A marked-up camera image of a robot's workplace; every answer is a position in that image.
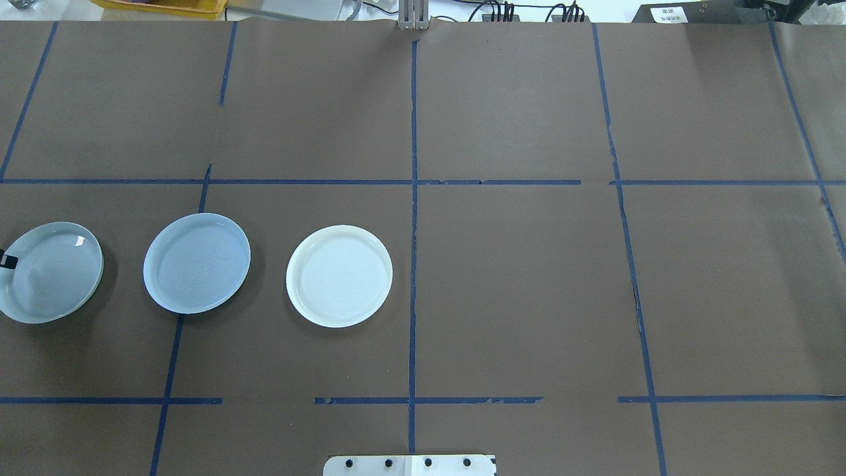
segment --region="metal bracket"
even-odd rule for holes
[[[323,476],[497,476],[497,459],[487,455],[331,457]]]
[[[400,30],[428,30],[429,0],[399,0],[397,23]]]

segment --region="blue tape line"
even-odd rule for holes
[[[648,396],[619,396],[617,403],[649,403]],[[846,401],[846,395],[674,395],[656,396],[658,403],[751,403],[767,401]]]
[[[212,398],[195,398],[195,397],[180,397],[171,398],[168,405],[222,405],[223,399],[219,397]]]
[[[5,396],[3,405],[161,405],[161,398],[112,396]]]
[[[223,68],[223,81],[220,84],[220,101],[223,105],[223,99],[226,97],[226,85],[229,83],[229,67],[232,65],[232,51],[235,48],[235,33],[238,31],[238,22],[232,22],[232,33],[229,35],[229,50],[226,53],[226,66]]]
[[[6,179],[9,185],[199,185],[197,179]]]
[[[123,396],[3,396],[0,405],[162,405],[156,397]],[[222,398],[173,398],[171,405],[222,405]]]
[[[613,159],[614,167],[614,182],[617,188],[617,199],[620,208],[620,219],[623,222],[623,235],[626,242],[626,255],[629,260],[629,275],[632,282],[632,290],[634,291],[634,304],[637,311],[638,330],[640,331],[640,353],[643,356],[643,367],[646,375],[646,388],[649,392],[650,410],[652,414],[652,429],[655,434],[655,447],[658,457],[658,468],[661,476],[667,476],[667,464],[664,460],[664,443],[661,436],[661,423],[658,418],[658,405],[655,402],[655,384],[652,379],[652,366],[649,358],[649,344],[646,340],[646,326],[643,319],[643,307],[640,302],[640,288],[637,281],[637,271],[635,270],[635,255],[632,252],[631,235],[629,233],[629,220],[626,217],[626,208],[623,197],[622,177],[620,175],[619,162],[617,160],[617,148],[614,146],[614,139],[611,134],[611,109],[608,105],[608,91],[605,83],[605,71],[602,67],[602,52],[599,46],[599,31],[596,24],[591,24],[593,29],[593,44],[596,50],[596,68],[599,71],[599,86],[602,89],[602,106],[605,109],[605,126],[608,133],[608,146],[611,149],[611,157]]]
[[[6,149],[6,157],[3,159],[3,165],[0,165],[0,182],[3,182],[3,178],[6,176],[8,162],[12,159],[12,151],[14,150],[14,144],[18,141],[18,134],[20,134],[21,126],[24,125],[26,111],[30,108],[32,95],[36,92],[36,85],[38,84],[38,79],[41,77],[41,72],[44,70],[44,63],[47,61],[47,55],[50,53],[50,46],[52,46],[53,38],[56,36],[57,28],[58,22],[54,21],[53,26],[50,29],[50,36],[47,37],[47,44],[44,45],[44,52],[41,53],[41,60],[38,62],[36,74],[32,77],[32,83],[30,83],[30,90],[26,93],[24,106],[20,109],[20,115],[18,116],[18,124],[15,125],[14,131],[12,132],[12,139],[9,141],[8,148]]]
[[[214,185],[411,185],[411,180],[212,179]]]
[[[609,185],[616,185],[613,180]],[[756,185],[756,186],[800,186],[814,185],[815,180],[620,180],[622,185]]]
[[[484,403],[503,405],[534,405],[542,396],[419,396],[414,405],[480,405]],[[315,405],[406,405],[404,396],[333,396],[316,398]]]
[[[411,43],[411,299],[409,305],[409,454],[416,451],[417,394],[417,40]]]
[[[420,180],[420,185],[581,185],[581,180]]]
[[[176,332],[173,334],[173,347],[170,351],[170,366],[168,367],[168,379],[164,385],[164,397],[162,398],[162,412],[159,415],[159,426],[156,432],[156,445],[153,447],[153,459],[150,464],[150,476],[156,476],[158,471],[158,460],[162,453],[162,441],[164,440],[164,429],[168,422],[168,407],[170,406],[170,393],[173,390],[173,375],[176,373],[176,357],[179,354],[179,341],[182,339],[182,327],[185,323],[185,315],[179,314],[176,322]]]
[[[418,405],[481,405],[485,403],[503,405],[534,405],[542,396],[419,396]]]
[[[203,191],[200,192],[200,206],[197,208],[197,213],[206,211],[206,196],[209,193],[209,182],[212,178],[212,165],[209,163],[209,168],[206,169],[206,177],[203,180]]]
[[[772,49],[776,53],[776,61],[778,62],[778,70],[782,74],[782,81],[784,82],[784,89],[787,90],[788,99],[790,100],[790,107],[794,111],[794,117],[796,118],[796,124],[799,127],[799,133],[802,135],[802,143],[805,144],[805,151],[808,153],[808,160],[810,160],[810,167],[814,170],[814,177],[816,178],[816,183],[820,188],[820,195],[822,196],[822,201],[826,205],[826,214],[828,215],[828,222],[832,226],[832,232],[834,234],[834,240],[838,244],[838,250],[840,250],[840,259],[843,260],[843,265],[846,265],[846,247],[843,247],[843,236],[840,234],[840,228],[838,227],[838,221],[834,218],[834,212],[832,211],[832,204],[828,201],[828,194],[826,193],[826,187],[822,184],[822,177],[820,175],[820,168],[816,164],[816,157],[814,157],[814,151],[810,148],[810,141],[808,140],[808,133],[805,131],[805,123],[802,122],[802,116],[799,115],[799,107],[796,106],[796,99],[794,98],[793,88],[790,87],[790,81],[788,80],[788,73],[787,70],[784,68],[784,62],[782,61],[782,50],[778,46],[778,38],[776,36],[776,26],[775,24],[770,21],[770,39],[772,40]]]

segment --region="white plate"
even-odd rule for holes
[[[75,223],[43,224],[6,250],[16,269],[0,268],[0,311],[26,324],[42,324],[77,310],[103,275],[97,238]]]
[[[324,327],[369,318],[391,290],[393,267],[385,245],[348,224],[312,233],[294,250],[285,284],[297,311]]]
[[[220,306],[244,283],[250,243],[234,221],[195,213],[169,224],[144,258],[144,285],[167,310],[196,314]]]

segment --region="white sticker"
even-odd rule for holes
[[[681,7],[650,8],[655,23],[687,23],[687,15]]]

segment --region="brown table surface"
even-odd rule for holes
[[[500,474],[843,474],[844,46],[787,25],[4,22],[0,244],[73,221],[105,272],[67,318],[0,319],[0,473],[472,452]],[[177,316],[142,263],[202,209],[241,225],[250,272]],[[331,224],[394,266],[348,329],[285,292]]]

